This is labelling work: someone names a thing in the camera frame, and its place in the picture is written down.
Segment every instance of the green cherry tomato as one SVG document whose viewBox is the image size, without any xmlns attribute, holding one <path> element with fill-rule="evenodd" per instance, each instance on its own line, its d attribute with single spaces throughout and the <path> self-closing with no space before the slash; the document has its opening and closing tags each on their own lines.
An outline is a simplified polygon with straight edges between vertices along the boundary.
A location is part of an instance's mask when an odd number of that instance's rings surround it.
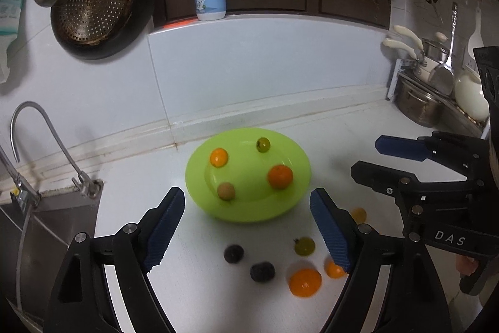
<svg viewBox="0 0 499 333">
<path fill-rule="evenodd" d="M 256 142 L 256 149 L 261 153 L 266 153 L 270 150 L 270 141 L 267 137 L 260 137 Z"/>
<path fill-rule="evenodd" d="M 297 238 L 294 241 L 294 252 L 299 256 L 310 256 L 315 251 L 315 242 L 310 237 Z"/>
</svg>

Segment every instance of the stainless steel sink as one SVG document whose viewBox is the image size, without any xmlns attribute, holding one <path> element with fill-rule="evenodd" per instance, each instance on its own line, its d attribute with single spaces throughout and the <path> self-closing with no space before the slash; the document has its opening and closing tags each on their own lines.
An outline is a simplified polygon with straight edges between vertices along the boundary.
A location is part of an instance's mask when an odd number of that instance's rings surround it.
<svg viewBox="0 0 499 333">
<path fill-rule="evenodd" d="M 40 327 L 53 283 L 71 240 L 93 236 L 100 194 L 85 198 L 76 188 L 42 194 L 26 219 L 12 204 L 0 209 L 0 283 L 7 299 Z"/>
</svg>

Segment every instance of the white countertop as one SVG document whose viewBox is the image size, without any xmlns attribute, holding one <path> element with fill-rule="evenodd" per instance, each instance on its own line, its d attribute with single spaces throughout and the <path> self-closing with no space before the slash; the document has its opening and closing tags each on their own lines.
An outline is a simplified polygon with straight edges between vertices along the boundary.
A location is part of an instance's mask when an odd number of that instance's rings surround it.
<svg viewBox="0 0 499 333">
<path fill-rule="evenodd" d="M 312 180 L 309 193 L 324 187 L 336 205 L 364 207 L 367 222 L 378 232 L 401 236 L 402 221 L 394 200 L 357 185 L 350 167 L 358 160 L 414 172 L 421 181 L 453 181 L 459 174 L 431 161 L 423 163 L 382 156 L 374 148 L 381 134 L 416 138 L 431 129 L 411 122 L 385 101 L 292 119 L 266 126 L 295 140 L 307 153 Z M 156 207 L 171 186 L 186 195 L 186 208 L 160 265 L 149 279 L 177 333 L 313 332 L 320 331 L 341 292 L 345 279 L 331 280 L 323 271 L 328 252 L 311 216 L 308 196 L 290 212 L 253 225 L 224 223 L 206 215 L 187 193 L 184 171 L 192 152 L 203 140 L 103 164 L 92 176 L 105 182 L 96 236 L 111 235 L 128 222 L 138 222 Z M 297 256 L 293 240 L 310 236 L 315 253 Z M 238 243 L 245 258 L 237 265 L 224 261 L 226 246 Z M 430 247 L 448 301 L 458 292 L 459 275 L 453 255 Z M 276 277 L 267 284 L 250 278 L 250 267 L 271 261 Z M 294 297 L 287 278 L 307 261 L 323 277 L 318 293 L 309 299 Z M 133 332 L 121 299 L 113 267 L 106 267 L 116 314 L 124 332 Z M 379 291 L 364 330 L 373 327 L 383 299 L 388 270 L 383 269 Z"/>
</svg>

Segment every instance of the black pan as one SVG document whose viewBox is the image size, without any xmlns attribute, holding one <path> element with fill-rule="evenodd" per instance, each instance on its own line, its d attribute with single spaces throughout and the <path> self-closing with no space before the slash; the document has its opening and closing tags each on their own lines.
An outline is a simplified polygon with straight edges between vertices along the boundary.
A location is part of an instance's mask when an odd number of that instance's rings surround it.
<svg viewBox="0 0 499 333">
<path fill-rule="evenodd" d="M 56 40 L 70 54 L 97 60 L 135 40 L 151 18 L 154 0 L 68 0 L 52 7 Z"/>
</svg>

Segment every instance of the green plate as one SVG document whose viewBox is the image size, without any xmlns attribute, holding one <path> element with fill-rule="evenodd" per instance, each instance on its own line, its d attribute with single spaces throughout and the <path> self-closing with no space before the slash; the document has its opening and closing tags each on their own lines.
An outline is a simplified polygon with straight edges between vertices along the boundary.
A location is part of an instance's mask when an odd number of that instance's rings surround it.
<svg viewBox="0 0 499 333">
<path fill-rule="evenodd" d="M 270 140 L 270 150 L 260 153 L 256 141 Z M 229 161 L 221 168 L 210 164 L 214 149 L 223 148 Z M 278 164 L 293 171 L 293 182 L 276 191 L 267 173 Z M 229 130 L 206 140 L 191 155 L 186 168 L 186 185 L 194 202 L 210 215 L 229 222 L 259 222 L 275 218 L 295 206 L 307 192 L 310 162 L 305 152 L 289 137 L 266 129 Z M 232 201 L 221 200 L 216 189 L 222 182 L 235 187 Z"/>
</svg>

